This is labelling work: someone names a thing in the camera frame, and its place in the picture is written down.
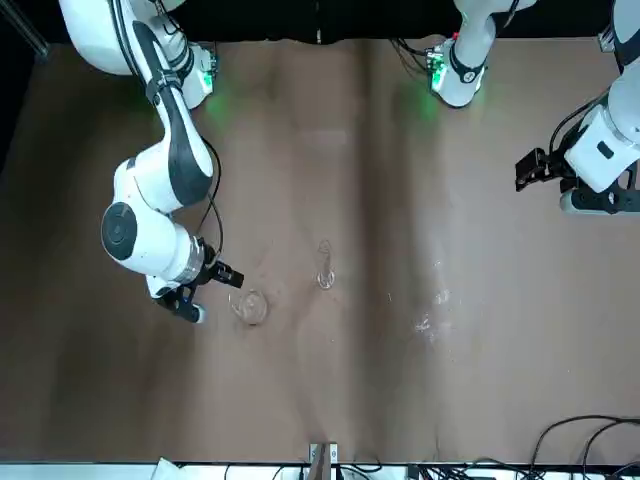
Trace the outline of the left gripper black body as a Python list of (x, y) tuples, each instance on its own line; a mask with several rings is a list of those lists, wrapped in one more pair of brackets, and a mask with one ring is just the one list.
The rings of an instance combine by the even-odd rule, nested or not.
[(542, 181), (547, 182), (568, 177), (568, 164), (564, 158), (564, 151), (557, 149), (550, 151), (543, 159)]

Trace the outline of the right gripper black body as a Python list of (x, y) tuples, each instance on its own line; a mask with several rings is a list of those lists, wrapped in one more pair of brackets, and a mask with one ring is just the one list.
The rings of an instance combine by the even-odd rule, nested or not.
[(204, 258), (199, 273), (192, 281), (192, 286), (200, 287), (210, 281), (223, 283), (225, 281), (223, 276), (224, 269), (217, 260), (217, 251), (207, 243), (201, 243), (200, 246), (203, 248)]

